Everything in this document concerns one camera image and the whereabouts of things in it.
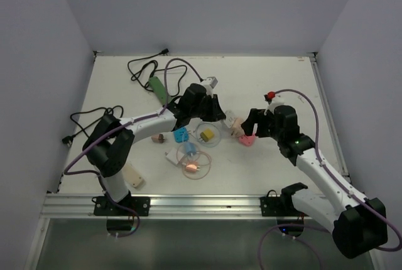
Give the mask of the white folding plug adapter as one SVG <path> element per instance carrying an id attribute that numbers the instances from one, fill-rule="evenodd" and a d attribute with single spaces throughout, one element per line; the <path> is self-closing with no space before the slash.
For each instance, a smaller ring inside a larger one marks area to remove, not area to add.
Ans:
<path id="1" fill-rule="evenodd" d="M 237 119 L 237 116 L 230 109 L 226 110 L 224 115 L 225 119 L 222 120 L 222 123 L 226 128 L 231 129 Z"/>

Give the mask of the yellow usb charger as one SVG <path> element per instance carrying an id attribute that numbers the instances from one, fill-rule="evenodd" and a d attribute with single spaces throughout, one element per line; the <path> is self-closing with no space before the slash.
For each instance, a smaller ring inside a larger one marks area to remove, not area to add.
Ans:
<path id="1" fill-rule="evenodd" d="M 198 140 L 204 143 L 208 143 L 215 138 L 215 133 L 210 128 L 203 130 L 198 137 Z"/>

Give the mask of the blue plug adapter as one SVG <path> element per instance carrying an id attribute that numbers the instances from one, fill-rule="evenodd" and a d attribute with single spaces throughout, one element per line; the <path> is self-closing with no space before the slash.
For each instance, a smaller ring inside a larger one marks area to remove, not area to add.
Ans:
<path id="1" fill-rule="evenodd" d="M 176 143 L 183 143 L 188 141 L 188 130 L 185 127 L 181 127 L 173 131 L 173 137 Z"/>

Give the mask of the light blue usb charger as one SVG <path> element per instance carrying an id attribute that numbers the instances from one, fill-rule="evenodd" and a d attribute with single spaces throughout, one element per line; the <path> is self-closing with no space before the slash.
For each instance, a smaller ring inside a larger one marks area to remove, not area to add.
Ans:
<path id="1" fill-rule="evenodd" d="M 192 142 L 184 142 L 183 147 L 185 150 L 185 155 L 188 157 L 192 157 L 198 154 L 197 146 Z"/>

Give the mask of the salmon usb charger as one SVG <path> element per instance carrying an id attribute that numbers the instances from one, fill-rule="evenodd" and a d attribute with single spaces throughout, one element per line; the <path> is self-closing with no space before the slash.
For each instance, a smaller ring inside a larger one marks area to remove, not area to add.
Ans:
<path id="1" fill-rule="evenodd" d="M 200 171 L 200 168 L 196 163 L 185 163 L 183 165 L 183 170 L 187 173 L 195 174 Z"/>

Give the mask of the white usb charger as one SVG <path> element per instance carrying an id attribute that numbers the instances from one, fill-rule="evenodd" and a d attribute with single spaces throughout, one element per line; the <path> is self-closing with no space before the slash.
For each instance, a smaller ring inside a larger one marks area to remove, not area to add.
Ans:
<path id="1" fill-rule="evenodd" d="M 174 166 L 177 166 L 179 164 L 178 158 L 177 158 L 177 150 L 175 148 L 170 149 L 165 153 L 165 158 Z"/>

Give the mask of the pink usb charger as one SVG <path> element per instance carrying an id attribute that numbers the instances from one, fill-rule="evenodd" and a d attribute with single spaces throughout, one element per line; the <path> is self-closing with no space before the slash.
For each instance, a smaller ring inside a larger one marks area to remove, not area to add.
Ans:
<path id="1" fill-rule="evenodd" d="M 159 144 L 163 144 L 163 143 L 167 142 L 167 138 L 162 133 L 152 135 L 151 140 L 152 140 L 152 142 L 159 143 Z"/>

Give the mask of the green power strip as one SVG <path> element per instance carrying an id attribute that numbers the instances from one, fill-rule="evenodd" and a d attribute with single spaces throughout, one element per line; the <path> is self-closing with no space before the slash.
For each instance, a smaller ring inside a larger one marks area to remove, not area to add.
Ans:
<path id="1" fill-rule="evenodd" d="M 150 77 L 149 86 L 161 105 L 171 101 L 171 96 L 166 92 L 166 88 L 158 77 Z"/>

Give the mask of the cream power strip red sockets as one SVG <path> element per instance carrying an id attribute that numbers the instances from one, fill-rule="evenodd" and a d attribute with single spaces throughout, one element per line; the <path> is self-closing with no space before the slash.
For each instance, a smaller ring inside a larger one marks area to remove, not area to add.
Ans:
<path id="1" fill-rule="evenodd" d="M 125 181 L 133 188 L 139 188 L 144 183 L 143 176 L 135 169 L 131 163 L 126 163 L 122 168 Z"/>

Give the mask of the beige plug adapter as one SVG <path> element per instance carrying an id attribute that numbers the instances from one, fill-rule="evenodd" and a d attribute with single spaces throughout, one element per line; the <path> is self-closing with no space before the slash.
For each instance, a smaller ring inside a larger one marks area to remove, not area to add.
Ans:
<path id="1" fill-rule="evenodd" d="M 233 125 L 231 126 L 231 136 L 234 138 L 239 138 L 245 135 L 243 128 L 241 127 L 241 124 L 244 122 L 244 119 L 241 117 L 237 117 Z"/>

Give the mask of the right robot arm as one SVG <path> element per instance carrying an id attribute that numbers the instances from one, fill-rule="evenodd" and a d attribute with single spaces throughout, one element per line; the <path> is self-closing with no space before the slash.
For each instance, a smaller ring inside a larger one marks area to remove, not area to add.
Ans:
<path id="1" fill-rule="evenodd" d="M 302 183 L 282 189 L 283 213 L 294 215 L 299 211 L 310 216 L 332 234 L 338 250 L 349 259 L 387 243 L 384 204 L 378 198 L 368 199 L 317 156 L 315 142 L 300 132 L 293 107 L 251 109 L 241 127 L 248 136 L 274 139 L 280 153 L 322 192 L 318 196 Z"/>

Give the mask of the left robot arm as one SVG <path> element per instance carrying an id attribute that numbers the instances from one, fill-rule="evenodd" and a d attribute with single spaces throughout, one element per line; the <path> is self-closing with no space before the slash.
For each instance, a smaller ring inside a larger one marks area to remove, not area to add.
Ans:
<path id="1" fill-rule="evenodd" d="M 226 118 L 218 97 L 213 93 L 216 78 L 209 77 L 187 87 L 178 102 L 144 116 L 117 119 L 104 116 L 84 143 L 82 152 L 90 164 L 100 172 L 100 179 L 108 195 L 108 207 L 116 215 L 124 215 L 131 206 L 121 170 L 126 164 L 131 146 L 153 135 L 176 131 L 191 119 L 217 122 Z"/>

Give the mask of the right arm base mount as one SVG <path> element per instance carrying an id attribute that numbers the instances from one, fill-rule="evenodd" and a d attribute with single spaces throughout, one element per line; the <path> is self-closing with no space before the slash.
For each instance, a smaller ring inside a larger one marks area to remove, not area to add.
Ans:
<path id="1" fill-rule="evenodd" d="M 298 211 L 291 200 L 291 197 L 298 191 L 308 189 L 303 183 L 294 183 L 281 190 L 277 194 L 275 190 L 259 198 L 260 210 L 263 217 L 301 217 L 305 214 Z"/>

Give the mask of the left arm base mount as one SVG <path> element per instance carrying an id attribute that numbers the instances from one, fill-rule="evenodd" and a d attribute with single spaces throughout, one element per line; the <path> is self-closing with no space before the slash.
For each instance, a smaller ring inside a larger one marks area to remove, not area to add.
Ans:
<path id="1" fill-rule="evenodd" d="M 95 216 L 123 217 L 134 215 L 136 212 L 140 217 L 147 217 L 151 206 L 150 197 L 126 196 L 118 203 L 112 203 L 105 195 L 92 197 Z"/>

